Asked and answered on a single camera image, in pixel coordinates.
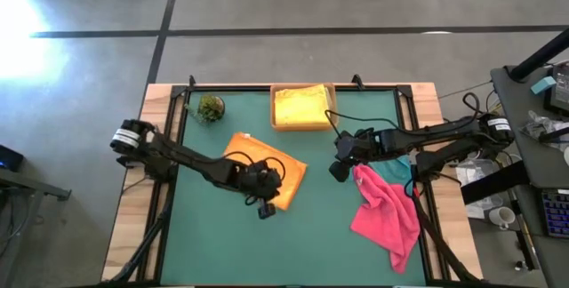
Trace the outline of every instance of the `small potted plant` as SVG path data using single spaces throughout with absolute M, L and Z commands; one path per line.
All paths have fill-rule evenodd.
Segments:
M 225 102 L 217 96 L 206 94 L 202 96 L 197 105 L 197 110 L 186 105 L 188 112 L 202 124 L 209 124 L 220 120 L 225 114 Z

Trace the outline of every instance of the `pink cloth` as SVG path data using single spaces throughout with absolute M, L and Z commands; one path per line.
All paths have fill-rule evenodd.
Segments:
M 359 207 L 351 229 L 389 250 L 391 267 L 403 274 L 420 231 L 413 200 L 402 185 L 389 185 L 369 166 L 360 164 L 353 174 L 368 204 Z

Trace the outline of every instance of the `wooden table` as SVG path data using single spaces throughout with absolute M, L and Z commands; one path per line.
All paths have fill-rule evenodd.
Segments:
M 443 123 L 443 116 L 438 104 L 437 91 L 433 83 L 398 83 L 409 84 L 413 88 L 413 99 L 415 104 L 416 115 L 420 126 L 434 125 Z M 146 91 L 140 119 L 156 124 L 160 131 L 164 131 L 164 123 L 172 87 L 177 84 L 150 84 Z M 239 84 L 219 84 L 219 85 L 239 85 Z M 366 84 L 366 85 L 394 85 L 394 83 L 385 84 Z M 174 122 L 172 125 L 172 136 L 176 135 L 178 122 L 180 120 L 181 102 L 176 105 Z M 404 108 L 405 128 L 411 129 L 411 120 L 407 107 Z M 436 149 L 440 145 L 430 146 L 428 149 Z M 454 171 L 450 168 L 444 170 L 446 174 L 454 175 Z M 134 182 L 143 178 L 143 170 L 134 168 L 126 174 L 124 187 L 132 185 Z M 153 181 L 143 181 L 140 185 L 126 191 L 120 200 L 118 213 L 116 216 L 115 226 L 108 248 L 107 259 L 102 273 L 102 279 L 108 280 L 112 278 L 122 266 L 128 261 L 144 235 L 146 225 L 148 207 L 150 204 L 150 195 L 152 192 Z M 462 202 L 462 194 L 459 186 L 445 178 L 441 178 L 432 183 L 435 201 L 437 204 L 437 213 L 442 229 L 443 238 L 449 244 L 459 260 L 474 276 L 482 278 L 482 270 L 478 261 L 476 247 L 472 238 L 469 221 L 467 218 L 466 208 Z M 165 195 L 166 191 L 161 191 L 161 195 Z M 153 243 L 149 254 L 149 262 L 147 267 L 147 277 L 151 278 L 156 261 L 156 247 L 158 238 Z M 441 277 L 440 268 L 438 266 L 436 249 L 430 241 L 427 240 L 429 249 L 429 257 L 433 268 L 435 278 Z

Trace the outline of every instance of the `concrete floor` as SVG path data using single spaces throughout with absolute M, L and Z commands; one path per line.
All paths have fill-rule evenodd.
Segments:
M 27 157 L 25 173 L 72 188 L 46 200 L 44 224 L 22 251 L 17 287 L 94 284 L 100 279 L 124 170 L 108 142 L 136 117 L 155 37 L 29 39 L 30 31 L 157 30 L 167 0 L 0 0 L 0 143 Z M 425 27 L 569 24 L 569 0 L 177 0 L 172 29 Z M 557 33 L 170 37 L 156 81 L 430 81 L 440 95 L 488 81 Z M 568 54 L 559 59 L 569 58 Z M 475 90 L 484 101 L 490 85 Z M 461 95 L 443 114 L 469 114 Z M 505 234 L 472 225 L 487 278 L 543 286 L 539 272 L 508 272 L 516 250 Z

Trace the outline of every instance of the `green mat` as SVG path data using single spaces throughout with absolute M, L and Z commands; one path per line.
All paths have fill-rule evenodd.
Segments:
M 184 146 L 218 157 L 234 132 L 247 132 L 309 166 L 288 211 L 267 220 L 244 205 L 243 195 L 180 168 L 161 284 L 425 284 L 419 243 L 399 275 L 387 251 L 349 229 L 364 199 L 352 179 L 339 183 L 328 172 L 333 131 L 276 132 L 268 92 L 215 94 L 225 100 L 225 116 L 208 127 L 189 116 Z M 190 104 L 202 95 L 192 92 Z M 397 121 L 393 92 L 337 92 L 337 101 L 342 114 Z M 353 133 L 370 126 L 389 128 L 344 118 L 339 128 Z M 374 168 L 387 182 L 410 179 L 406 158 Z

